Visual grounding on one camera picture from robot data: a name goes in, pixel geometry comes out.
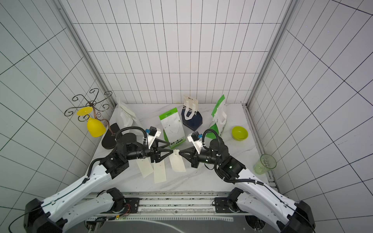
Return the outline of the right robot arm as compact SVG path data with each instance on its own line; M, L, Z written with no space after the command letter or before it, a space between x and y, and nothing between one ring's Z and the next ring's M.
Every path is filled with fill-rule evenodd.
M212 164L217 176L234 185L227 197L230 211L250 213L271 225L280 233L313 233L316 224L311 207L303 201L295 202L278 193L257 178L243 163L229 154L221 138L203 147L202 141L181 150L179 155L192 167L199 163Z

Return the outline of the navy beige bag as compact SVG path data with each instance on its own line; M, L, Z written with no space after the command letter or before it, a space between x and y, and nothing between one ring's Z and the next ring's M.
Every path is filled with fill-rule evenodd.
M181 113L182 122L184 126L194 132L203 124L203 117L198 111L198 107L199 102L197 99L184 96L184 105Z

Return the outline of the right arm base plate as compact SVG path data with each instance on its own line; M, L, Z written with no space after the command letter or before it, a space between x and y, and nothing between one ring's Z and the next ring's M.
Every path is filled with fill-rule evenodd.
M219 214L246 214L248 212L242 211L240 209L233 210L229 207L227 198L217 197L212 201L212 205L215 208L215 212Z

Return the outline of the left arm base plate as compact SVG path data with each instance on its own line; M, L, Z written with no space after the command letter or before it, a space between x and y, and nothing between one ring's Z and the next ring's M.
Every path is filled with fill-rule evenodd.
M140 198L124 198L114 201L113 206L102 214L128 215L136 214L139 210Z

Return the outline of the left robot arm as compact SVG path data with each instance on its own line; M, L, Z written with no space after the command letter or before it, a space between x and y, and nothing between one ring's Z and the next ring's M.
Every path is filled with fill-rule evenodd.
M169 143L148 135L143 143L133 133L120 134L109 155L97 158L87 174L65 189L40 201L33 199L25 206L23 227L28 233L64 233L69 228L100 213L123 214L131 210L124 195L115 187L90 201L79 203L94 189L113 180L129 168L131 160L159 163L173 154Z

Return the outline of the white paper bag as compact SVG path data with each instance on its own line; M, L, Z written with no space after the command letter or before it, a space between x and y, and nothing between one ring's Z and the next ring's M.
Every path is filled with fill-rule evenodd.
M129 108L127 104L121 101L119 97L117 97L117 105L113 112L110 122L116 123L119 129L123 129L130 126L137 126L141 127L141 122L139 121L136 114Z

